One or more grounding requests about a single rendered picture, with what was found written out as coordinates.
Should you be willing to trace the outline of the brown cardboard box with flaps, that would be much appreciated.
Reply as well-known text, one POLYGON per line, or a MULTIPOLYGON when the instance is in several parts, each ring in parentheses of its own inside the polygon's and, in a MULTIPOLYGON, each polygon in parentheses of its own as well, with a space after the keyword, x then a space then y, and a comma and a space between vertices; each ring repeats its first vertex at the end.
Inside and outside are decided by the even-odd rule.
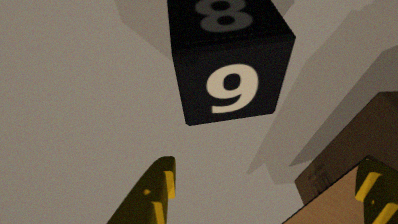
POLYGON ((364 224, 364 204, 355 199, 364 159, 398 173, 398 91, 377 93, 297 177, 297 190, 308 204, 282 224, 364 224))

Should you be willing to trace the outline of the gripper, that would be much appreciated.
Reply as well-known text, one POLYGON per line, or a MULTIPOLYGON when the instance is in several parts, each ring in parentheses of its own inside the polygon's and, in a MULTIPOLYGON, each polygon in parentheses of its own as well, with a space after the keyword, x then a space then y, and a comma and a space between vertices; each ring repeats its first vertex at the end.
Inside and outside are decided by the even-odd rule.
MULTIPOLYGON (((176 161, 157 159, 141 176, 107 224, 167 224, 175 198, 176 161)), ((364 204, 364 224, 398 224, 398 173, 368 159, 359 163, 355 198, 364 204)))

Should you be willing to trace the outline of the black number cube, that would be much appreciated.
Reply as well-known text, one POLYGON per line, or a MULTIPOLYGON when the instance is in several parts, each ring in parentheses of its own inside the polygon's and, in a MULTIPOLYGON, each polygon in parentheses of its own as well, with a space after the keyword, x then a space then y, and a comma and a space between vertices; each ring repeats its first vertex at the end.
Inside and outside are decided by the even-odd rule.
POLYGON ((188 126, 273 114, 296 36, 271 0, 167 0, 188 126))

